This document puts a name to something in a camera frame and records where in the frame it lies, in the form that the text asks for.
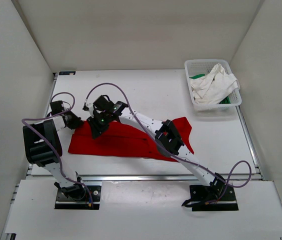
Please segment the red t shirt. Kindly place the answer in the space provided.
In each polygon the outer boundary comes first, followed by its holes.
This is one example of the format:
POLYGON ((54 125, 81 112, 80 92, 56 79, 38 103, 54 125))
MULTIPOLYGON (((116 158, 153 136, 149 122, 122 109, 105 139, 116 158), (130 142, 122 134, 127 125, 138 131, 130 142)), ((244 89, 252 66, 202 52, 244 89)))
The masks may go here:
POLYGON ((157 145, 146 133, 116 121, 111 122, 108 130, 96 139, 92 138, 90 125, 85 121, 72 135, 68 152, 75 155, 176 161, 160 154, 157 145))

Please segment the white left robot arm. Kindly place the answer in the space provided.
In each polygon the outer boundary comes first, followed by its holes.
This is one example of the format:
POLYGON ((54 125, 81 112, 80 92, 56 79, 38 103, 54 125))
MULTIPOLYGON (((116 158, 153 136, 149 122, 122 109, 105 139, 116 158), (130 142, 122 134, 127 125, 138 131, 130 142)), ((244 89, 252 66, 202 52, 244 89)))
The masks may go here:
POLYGON ((63 150, 58 131, 64 128, 75 130, 82 127, 84 121, 61 100, 51 102, 50 108, 47 119, 23 126, 25 155, 30 164, 44 168, 54 176, 54 185, 64 196, 81 201, 87 191, 78 173, 61 159, 63 150))

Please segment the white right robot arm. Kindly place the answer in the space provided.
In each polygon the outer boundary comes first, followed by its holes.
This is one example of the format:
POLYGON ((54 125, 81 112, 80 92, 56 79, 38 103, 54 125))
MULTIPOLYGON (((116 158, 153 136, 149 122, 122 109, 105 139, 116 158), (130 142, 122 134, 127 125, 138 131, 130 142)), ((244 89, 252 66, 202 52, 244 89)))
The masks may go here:
POLYGON ((154 141, 161 155, 177 160, 199 180, 206 189, 209 201, 218 200, 223 195, 224 178, 200 165, 199 159, 186 146, 171 120, 152 119, 133 110, 127 103, 112 102, 107 95, 99 96, 93 103, 86 100, 83 110, 90 113, 87 121, 94 139, 106 132, 111 122, 143 131, 154 141))

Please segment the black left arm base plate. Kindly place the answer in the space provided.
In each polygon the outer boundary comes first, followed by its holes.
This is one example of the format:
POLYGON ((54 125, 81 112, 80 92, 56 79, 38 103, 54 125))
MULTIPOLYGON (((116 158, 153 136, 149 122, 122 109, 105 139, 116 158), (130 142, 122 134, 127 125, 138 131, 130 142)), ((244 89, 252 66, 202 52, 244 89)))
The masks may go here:
POLYGON ((66 196, 60 189, 57 190, 54 208, 56 210, 99 210, 102 186, 88 185, 90 195, 83 190, 79 196, 74 198, 66 196))

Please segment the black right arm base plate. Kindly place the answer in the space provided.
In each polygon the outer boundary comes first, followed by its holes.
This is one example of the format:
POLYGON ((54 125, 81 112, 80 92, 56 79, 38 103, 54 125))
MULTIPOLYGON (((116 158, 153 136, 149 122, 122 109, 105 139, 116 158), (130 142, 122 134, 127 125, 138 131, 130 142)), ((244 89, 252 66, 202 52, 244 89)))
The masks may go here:
POLYGON ((216 196, 208 196, 202 185, 190 185, 190 208, 192 212, 229 212, 238 211, 239 206, 233 187, 227 187, 224 195, 217 200, 216 196))

